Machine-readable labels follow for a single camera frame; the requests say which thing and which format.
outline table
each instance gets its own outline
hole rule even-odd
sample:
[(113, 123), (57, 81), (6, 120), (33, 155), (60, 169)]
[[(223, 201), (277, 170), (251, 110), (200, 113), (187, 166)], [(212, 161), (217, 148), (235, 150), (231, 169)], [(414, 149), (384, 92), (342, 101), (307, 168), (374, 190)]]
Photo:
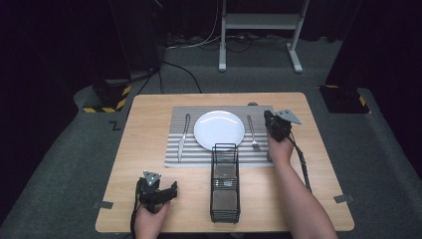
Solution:
[[(143, 171), (162, 174), (160, 188), (178, 182), (178, 196), (171, 201), (162, 232), (275, 232), (288, 231), (279, 205), (272, 167), (241, 167), (241, 214), (237, 224), (213, 223), (210, 218), (211, 168), (165, 168), (173, 107), (245, 106), (250, 102), (291, 109), (302, 121), (293, 125), (296, 142), (305, 154), (314, 196), (330, 217), (335, 230), (354, 227), (334, 170), (323, 145), (308, 101), (302, 93), (142, 95), (133, 99), (126, 127), (105, 191), (104, 201), (112, 209), (101, 208), (96, 224), (99, 232), (128, 232), (135, 185)], [(303, 179), (298, 156), (292, 165)]]

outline hand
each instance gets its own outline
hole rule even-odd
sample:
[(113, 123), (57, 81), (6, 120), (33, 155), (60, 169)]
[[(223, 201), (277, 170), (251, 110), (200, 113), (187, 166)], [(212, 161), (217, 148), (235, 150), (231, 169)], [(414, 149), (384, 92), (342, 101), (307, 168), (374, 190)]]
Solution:
[(136, 212), (136, 220), (134, 222), (136, 239), (156, 239), (169, 208), (170, 201), (167, 201), (162, 204), (161, 209), (156, 214), (153, 214), (141, 205)]
[(293, 144), (285, 137), (282, 141), (277, 142), (267, 131), (269, 155), (274, 163), (282, 162), (290, 164), (293, 152)]

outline fork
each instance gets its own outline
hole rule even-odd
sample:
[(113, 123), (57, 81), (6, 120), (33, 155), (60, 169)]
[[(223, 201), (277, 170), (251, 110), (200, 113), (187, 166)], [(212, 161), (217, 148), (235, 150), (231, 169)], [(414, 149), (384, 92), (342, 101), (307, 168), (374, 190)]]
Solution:
[(255, 140), (255, 132), (254, 132), (254, 126), (252, 125), (251, 116), (248, 116), (248, 123), (249, 123), (249, 127), (251, 128), (251, 132), (252, 132), (252, 148), (254, 150), (259, 150), (260, 149), (260, 145)]

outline gray carpet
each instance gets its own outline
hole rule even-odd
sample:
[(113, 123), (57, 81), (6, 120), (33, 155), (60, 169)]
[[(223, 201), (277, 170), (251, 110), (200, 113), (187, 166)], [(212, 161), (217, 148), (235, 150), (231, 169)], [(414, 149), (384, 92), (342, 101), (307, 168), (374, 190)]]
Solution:
[[(229, 42), (232, 50), (245, 44)], [(297, 52), (304, 72), (296, 74), (284, 45), (254, 45), (243, 53), (228, 52), (226, 73), (218, 72), (218, 51), (199, 48), (168, 50), (164, 60), (188, 69), (203, 93), (302, 92), (344, 193), (355, 228), (339, 238), (422, 238), (422, 183), (405, 157), (369, 90), (359, 92), (371, 114), (330, 114), (317, 86), (323, 85), (340, 42), (300, 41)], [(198, 93), (184, 71), (163, 64), (166, 94)], [(103, 199), (133, 97), (145, 80), (135, 81), (123, 110), (85, 114), (80, 110), (45, 155), (0, 229), (0, 238), (123, 238), (102, 234), (93, 208)], [(158, 75), (141, 94), (160, 94)], [(81, 108), (91, 101), (91, 88), (75, 95)], [(111, 121), (116, 121), (116, 128)], [(282, 234), (248, 234), (246, 238), (280, 238)], [(206, 238), (200, 234), (162, 238)]]

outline knife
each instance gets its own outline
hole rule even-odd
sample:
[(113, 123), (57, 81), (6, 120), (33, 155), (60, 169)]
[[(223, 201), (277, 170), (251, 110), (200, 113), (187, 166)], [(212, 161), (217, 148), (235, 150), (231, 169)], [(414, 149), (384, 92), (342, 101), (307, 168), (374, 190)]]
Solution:
[(179, 151), (177, 152), (177, 158), (178, 158), (179, 162), (182, 159), (183, 145), (184, 145), (184, 141), (186, 139), (187, 129), (189, 128), (189, 122), (190, 122), (190, 114), (186, 114), (185, 129), (183, 131), (183, 137), (179, 141)]

